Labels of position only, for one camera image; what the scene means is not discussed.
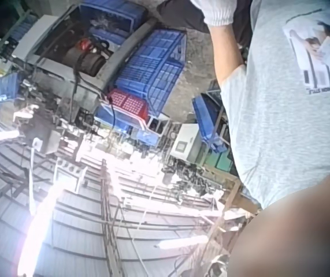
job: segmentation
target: white electrical box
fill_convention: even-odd
[[[183,124],[170,155],[177,159],[195,163],[201,146],[202,136],[198,124]]]
[[[87,169],[87,166],[80,167],[58,157],[54,168],[54,183],[60,183],[64,189],[79,194]]]

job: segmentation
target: skin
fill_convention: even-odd
[[[253,219],[233,249],[229,273],[330,276],[330,177],[279,200]]]
[[[209,26],[215,61],[215,72],[221,85],[232,73],[243,64],[238,44],[234,37],[232,25]]]

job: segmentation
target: printed graphic on t-shirt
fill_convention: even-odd
[[[330,6],[297,14],[283,30],[309,94],[330,92]]]

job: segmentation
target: white glove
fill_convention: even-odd
[[[225,26],[233,23],[238,0],[191,0],[205,16],[209,26]]]

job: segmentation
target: blue plastic crate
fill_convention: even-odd
[[[31,29],[31,27],[37,22],[38,18],[31,14],[27,15],[23,22],[18,25],[10,34],[10,37],[19,42],[24,35]]]
[[[210,99],[203,97],[202,95],[193,98],[192,103],[202,140],[208,143],[212,138],[213,129],[220,108]],[[217,132],[212,138],[211,149],[216,153],[222,153],[228,150]]]
[[[184,68],[185,53],[184,33],[155,30],[125,64],[115,85],[146,99],[149,113],[157,117]]]
[[[11,73],[0,78],[0,103],[14,100],[20,90],[21,76],[19,73]]]
[[[97,113],[95,114],[94,119],[99,121],[105,125],[112,126],[113,124],[113,116],[103,107],[99,107]],[[127,133],[129,130],[129,125],[125,122],[120,121],[116,118],[114,129],[121,133]]]
[[[80,4],[80,12],[86,20],[104,16],[109,27],[91,28],[90,32],[100,39],[121,45],[141,26],[147,10],[126,0],[85,0]]]
[[[94,27],[90,28],[89,32],[98,39],[108,40],[109,42],[113,42],[119,46],[122,45],[128,37],[128,34],[119,35],[117,33],[109,32],[103,29],[96,29]]]

